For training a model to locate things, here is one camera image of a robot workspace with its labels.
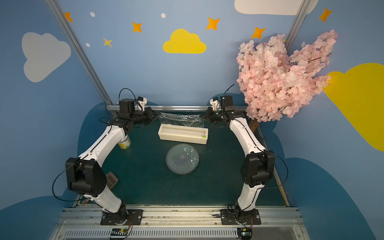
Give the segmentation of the clear plastic wrap sheet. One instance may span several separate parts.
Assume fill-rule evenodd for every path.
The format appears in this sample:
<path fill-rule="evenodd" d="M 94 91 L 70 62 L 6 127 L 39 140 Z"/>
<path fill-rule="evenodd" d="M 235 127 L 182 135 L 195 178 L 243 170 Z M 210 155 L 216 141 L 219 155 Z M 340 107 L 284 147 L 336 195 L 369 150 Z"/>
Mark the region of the clear plastic wrap sheet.
<path fill-rule="evenodd" d="M 172 114 L 172 113 L 160 113 L 156 116 L 156 119 L 159 119 L 161 124 L 165 125 L 174 125 L 174 126 L 184 126 L 184 127 L 193 127 L 193 128 L 203 128 L 204 120 L 200 115 L 181 115 L 181 114 Z"/>

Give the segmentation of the white plastic wrap dispenser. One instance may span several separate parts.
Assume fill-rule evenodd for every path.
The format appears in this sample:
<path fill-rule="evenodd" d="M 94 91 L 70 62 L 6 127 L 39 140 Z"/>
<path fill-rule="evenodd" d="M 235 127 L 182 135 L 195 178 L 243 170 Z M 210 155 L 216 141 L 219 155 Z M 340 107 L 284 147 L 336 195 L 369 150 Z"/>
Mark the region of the white plastic wrap dispenser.
<path fill-rule="evenodd" d="M 158 135 L 165 141 L 206 145 L 209 129 L 161 124 Z"/>

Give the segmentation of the round grey glass plate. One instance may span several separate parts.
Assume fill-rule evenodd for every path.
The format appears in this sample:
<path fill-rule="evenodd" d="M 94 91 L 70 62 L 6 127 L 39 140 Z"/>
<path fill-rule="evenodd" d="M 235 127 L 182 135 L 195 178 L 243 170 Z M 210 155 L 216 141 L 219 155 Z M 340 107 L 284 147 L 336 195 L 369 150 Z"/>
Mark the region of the round grey glass plate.
<path fill-rule="evenodd" d="M 188 144 L 173 146 L 166 155 L 168 169 L 178 175 L 193 172 L 200 162 L 200 155 L 196 148 Z"/>

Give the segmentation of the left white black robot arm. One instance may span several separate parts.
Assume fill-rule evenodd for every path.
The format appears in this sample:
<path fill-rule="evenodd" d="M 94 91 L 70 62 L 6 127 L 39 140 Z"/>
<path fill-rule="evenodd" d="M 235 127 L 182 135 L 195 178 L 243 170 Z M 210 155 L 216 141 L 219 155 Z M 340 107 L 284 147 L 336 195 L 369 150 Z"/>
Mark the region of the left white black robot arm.
<path fill-rule="evenodd" d="M 125 203 L 107 186 L 107 177 L 102 166 L 114 147 L 128 139 L 134 125 L 148 125 L 160 113 L 145 107 L 135 113 L 119 113 L 108 122 L 102 135 L 77 158 L 66 161 L 65 172 L 68 189 L 82 195 L 102 208 L 101 225 L 129 225 L 130 217 Z"/>

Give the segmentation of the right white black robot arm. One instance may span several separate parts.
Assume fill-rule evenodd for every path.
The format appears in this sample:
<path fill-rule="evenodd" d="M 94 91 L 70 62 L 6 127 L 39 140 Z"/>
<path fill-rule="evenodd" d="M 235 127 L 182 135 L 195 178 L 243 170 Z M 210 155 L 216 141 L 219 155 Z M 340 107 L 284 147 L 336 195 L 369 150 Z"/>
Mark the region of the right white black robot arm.
<path fill-rule="evenodd" d="M 243 188 L 234 210 L 234 219 L 243 224 L 256 217 L 256 201 L 270 179 L 274 176 L 275 154 L 267 151 L 257 140 L 240 111 L 220 111 L 208 107 L 202 118 L 212 124 L 225 122 L 238 139 L 245 160 L 241 167 Z"/>

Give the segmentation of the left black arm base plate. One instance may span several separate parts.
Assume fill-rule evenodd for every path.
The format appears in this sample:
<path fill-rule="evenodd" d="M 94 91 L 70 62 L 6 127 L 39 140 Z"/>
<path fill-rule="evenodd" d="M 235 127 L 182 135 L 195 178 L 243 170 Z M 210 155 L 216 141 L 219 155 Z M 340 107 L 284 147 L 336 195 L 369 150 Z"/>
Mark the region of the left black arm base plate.
<path fill-rule="evenodd" d="M 144 210 L 126 210 L 126 213 L 102 212 L 101 226 L 139 226 L 142 221 Z"/>

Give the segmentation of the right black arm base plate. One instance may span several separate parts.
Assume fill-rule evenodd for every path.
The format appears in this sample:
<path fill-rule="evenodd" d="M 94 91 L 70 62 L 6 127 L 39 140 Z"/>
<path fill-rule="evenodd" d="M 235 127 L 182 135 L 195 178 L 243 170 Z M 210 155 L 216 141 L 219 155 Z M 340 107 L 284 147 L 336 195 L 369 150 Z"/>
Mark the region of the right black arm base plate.
<path fill-rule="evenodd" d="M 261 216 L 257 209 L 240 211 L 238 209 L 221 209 L 222 225 L 261 225 Z"/>

